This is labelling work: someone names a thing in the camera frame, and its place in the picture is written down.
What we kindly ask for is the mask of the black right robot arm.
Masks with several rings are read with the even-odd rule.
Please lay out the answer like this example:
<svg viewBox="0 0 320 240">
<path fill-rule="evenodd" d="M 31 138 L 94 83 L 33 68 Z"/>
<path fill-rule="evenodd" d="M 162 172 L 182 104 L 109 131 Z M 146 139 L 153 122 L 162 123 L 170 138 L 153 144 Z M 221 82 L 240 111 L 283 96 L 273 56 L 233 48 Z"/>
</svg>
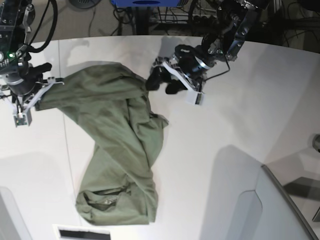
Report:
<svg viewBox="0 0 320 240">
<path fill-rule="evenodd" d="M 29 64 L 31 53 L 40 53 L 49 45 L 57 26 L 58 4 L 55 0 L 48 3 L 53 8 L 53 20 L 45 42 L 38 48 L 32 46 L 31 25 L 36 16 L 32 1 L 5 0 L 0 4 L 0 76 L 16 96 L 31 94 L 42 81 L 43 73 L 52 69 L 48 62 Z"/>
</svg>

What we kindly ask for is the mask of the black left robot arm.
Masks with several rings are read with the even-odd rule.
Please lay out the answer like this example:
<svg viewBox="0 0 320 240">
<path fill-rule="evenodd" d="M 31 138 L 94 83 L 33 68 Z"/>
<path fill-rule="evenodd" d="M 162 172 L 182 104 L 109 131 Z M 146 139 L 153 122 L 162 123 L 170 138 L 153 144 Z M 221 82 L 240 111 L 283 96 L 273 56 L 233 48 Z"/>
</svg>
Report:
<svg viewBox="0 0 320 240">
<path fill-rule="evenodd" d="M 158 56 L 145 82 L 147 91 L 156 91 L 166 83 L 166 94 L 180 91 L 202 92 L 210 80 L 207 72 L 218 62 L 234 62 L 250 29 L 269 4 L 267 0 L 222 0 L 214 3 L 215 15 L 194 14 L 197 1 L 189 5 L 187 23 L 191 33 L 203 35 L 197 46 L 179 44 L 170 57 Z"/>
</svg>

